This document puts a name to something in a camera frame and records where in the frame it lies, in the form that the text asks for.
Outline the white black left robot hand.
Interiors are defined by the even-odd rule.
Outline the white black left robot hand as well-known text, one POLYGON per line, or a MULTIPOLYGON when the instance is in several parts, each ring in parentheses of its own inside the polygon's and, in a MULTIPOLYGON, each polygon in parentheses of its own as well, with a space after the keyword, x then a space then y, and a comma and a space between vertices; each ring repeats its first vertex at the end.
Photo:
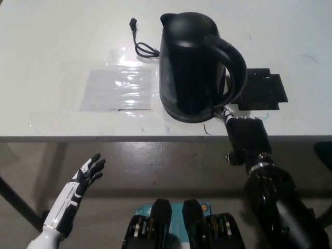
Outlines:
POLYGON ((88 159, 64 185, 44 221, 45 226, 58 231, 63 239, 72 231, 74 218, 88 187, 103 176, 106 160, 100 156, 97 153, 88 159))

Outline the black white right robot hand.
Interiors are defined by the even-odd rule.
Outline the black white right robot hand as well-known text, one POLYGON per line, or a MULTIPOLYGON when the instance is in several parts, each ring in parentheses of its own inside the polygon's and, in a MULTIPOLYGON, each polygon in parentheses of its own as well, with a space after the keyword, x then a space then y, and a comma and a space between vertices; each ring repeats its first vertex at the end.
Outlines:
POLYGON ((221 118, 231 142, 232 152, 226 155, 231 165, 244 165, 247 160, 256 160, 260 155, 269 155, 272 148, 261 119, 236 117, 226 107, 218 108, 216 116, 221 118))

